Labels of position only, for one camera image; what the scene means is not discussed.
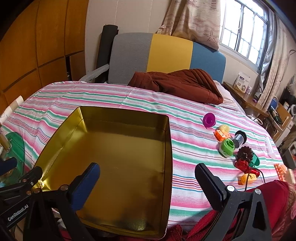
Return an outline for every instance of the screw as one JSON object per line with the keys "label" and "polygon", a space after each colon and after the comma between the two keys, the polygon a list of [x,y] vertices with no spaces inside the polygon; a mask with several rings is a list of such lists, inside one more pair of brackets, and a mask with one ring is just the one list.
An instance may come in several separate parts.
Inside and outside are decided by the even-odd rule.
{"label": "screw", "polygon": [[227,186],[227,190],[230,191],[230,192],[233,192],[235,190],[234,186]]}
{"label": "screw", "polygon": [[68,185],[62,185],[62,186],[60,187],[60,189],[61,189],[62,191],[66,191],[66,190],[68,190],[68,188],[69,188]]}
{"label": "screw", "polygon": [[35,190],[34,190],[34,193],[39,193],[41,191],[41,189],[40,188],[36,188]]}
{"label": "screw", "polygon": [[258,195],[261,194],[261,190],[260,189],[255,189],[255,193],[257,193]]}

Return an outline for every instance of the brown blanket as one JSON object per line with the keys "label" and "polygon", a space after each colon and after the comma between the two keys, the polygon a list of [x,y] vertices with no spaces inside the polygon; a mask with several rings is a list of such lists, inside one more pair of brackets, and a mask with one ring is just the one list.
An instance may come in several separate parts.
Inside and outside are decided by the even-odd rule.
{"label": "brown blanket", "polygon": [[223,102],[223,97],[211,76],[202,69],[184,69],[169,74],[136,72],[128,86],[162,92],[205,104]]}

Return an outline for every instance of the gold tray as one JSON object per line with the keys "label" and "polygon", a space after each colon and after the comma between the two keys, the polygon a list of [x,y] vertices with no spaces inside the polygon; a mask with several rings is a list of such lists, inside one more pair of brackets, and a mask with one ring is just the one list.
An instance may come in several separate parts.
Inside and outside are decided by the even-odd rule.
{"label": "gold tray", "polygon": [[101,175],[81,221],[124,236],[165,235],[172,191],[172,146],[165,115],[117,108],[77,108],[51,137],[35,166],[43,191],[57,190],[91,162]]}

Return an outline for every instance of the window pane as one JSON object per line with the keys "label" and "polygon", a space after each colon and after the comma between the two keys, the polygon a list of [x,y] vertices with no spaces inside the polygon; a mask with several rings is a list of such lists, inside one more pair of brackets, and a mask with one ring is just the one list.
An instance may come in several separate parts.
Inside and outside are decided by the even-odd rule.
{"label": "window pane", "polygon": [[264,41],[265,41],[265,36],[266,33],[263,29],[263,25],[265,23],[262,21],[261,18],[258,16],[255,16],[255,24],[254,24],[254,34],[253,34],[253,41],[252,41],[252,46],[257,49],[258,51],[262,47]]}
{"label": "window pane", "polygon": [[229,40],[230,40],[230,31],[225,29],[223,33],[222,44],[225,44],[228,46]]}
{"label": "window pane", "polygon": [[250,8],[252,11],[256,12],[259,16],[266,19],[266,13],[262,7],[252,0],[240,0],[244,5]]}
{"label": "window pane", "polygon": [[257,59],[258,59],[259,51],[251,47],[250,55],[249,55],[249,60],[252,61],[254,64],[256,64]]}
{"label": "window pane", "polygon": [[253,21],[254,21],[254,13],[244,7],[244,20],[242,24],[242,38],[248,43],[251,42],[252,32],[253,32]]}
{"label": "window pane", "polygon": [[243,39],[241,39],[239,43],[239,53],[246,57],[248,55],[248,50],[249,50],[249,44]]}
{"label": "window pane", "polygon": [[237,43],[237,35],[234,33],[231,33],[230,35],[230,41],[229,41],[229,47],[232,49],[235,49],[235,45]]}
{"label": "window pane", "polygon": [[226,0],[221,0],[220,1],[220,5],[221,5],[221,18],[220,18],[219,39],[221,39],[221,33],[222,33],[222,27],[223,27],[224,15],[225,15]]}
{"label": "window pane", "polygon": [[226,3],[225,28],[237,34],[241,15],[241,4],[235,0],[227,0]]}

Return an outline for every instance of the product box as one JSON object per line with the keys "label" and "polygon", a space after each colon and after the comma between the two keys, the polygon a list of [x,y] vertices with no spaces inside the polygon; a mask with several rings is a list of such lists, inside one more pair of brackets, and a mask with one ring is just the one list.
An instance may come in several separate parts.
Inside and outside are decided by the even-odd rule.
{"label": "product box", "polygon": [[249,85],[250,82],[250,76],[247,74],[240,72],[239,75],[237,76],[237,79],[234,83],[234,88],[239,90],[242,93],[246,92],[246,89]]}

